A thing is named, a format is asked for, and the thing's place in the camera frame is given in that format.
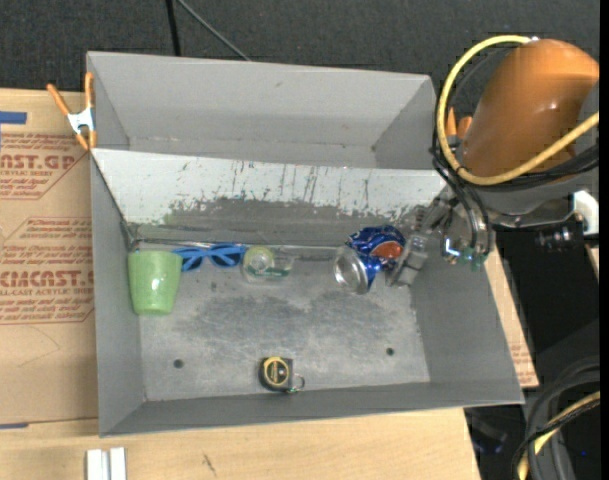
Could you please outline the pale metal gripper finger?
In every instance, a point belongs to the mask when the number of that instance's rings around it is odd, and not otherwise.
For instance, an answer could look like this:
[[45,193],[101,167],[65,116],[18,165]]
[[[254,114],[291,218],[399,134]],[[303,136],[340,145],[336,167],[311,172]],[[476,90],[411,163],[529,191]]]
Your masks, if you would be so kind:
[[423,264],[427,257],[428,238],[423,235],[410,235],[407,239],[402,255],[404,264]]
[[410,252],[408,255],[400,256],[392,270],[386,274],[386,285],[390,287],[412,285],[427,258],[426,252]]

